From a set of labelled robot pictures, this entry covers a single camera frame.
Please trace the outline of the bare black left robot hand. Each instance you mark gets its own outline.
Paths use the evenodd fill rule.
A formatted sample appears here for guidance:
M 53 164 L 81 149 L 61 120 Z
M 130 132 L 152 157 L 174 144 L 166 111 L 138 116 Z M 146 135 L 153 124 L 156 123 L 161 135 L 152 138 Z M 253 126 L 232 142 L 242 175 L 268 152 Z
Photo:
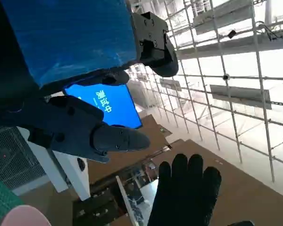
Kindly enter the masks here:
M 28 140 L 106 163 L 108 152 L 150 146 L 137 129 L 104 121 L 74 96 L 74 84 L 124 85 L 144 64 L 161 77 L 178 72 L 167 23 L 134 13 L 127 0 L 0 0 L 0 126 L 29 130 Z

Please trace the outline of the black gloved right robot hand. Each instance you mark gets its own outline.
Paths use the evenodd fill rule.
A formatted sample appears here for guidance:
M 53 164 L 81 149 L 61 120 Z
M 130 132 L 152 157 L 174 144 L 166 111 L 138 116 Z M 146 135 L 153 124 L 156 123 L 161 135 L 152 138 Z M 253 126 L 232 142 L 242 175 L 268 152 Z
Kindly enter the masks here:
M 215 167 L 203 169 L 203 158 L 179 153 L 172 163 L 162 162 L 149 226 L 207 226 L 221 185 Z

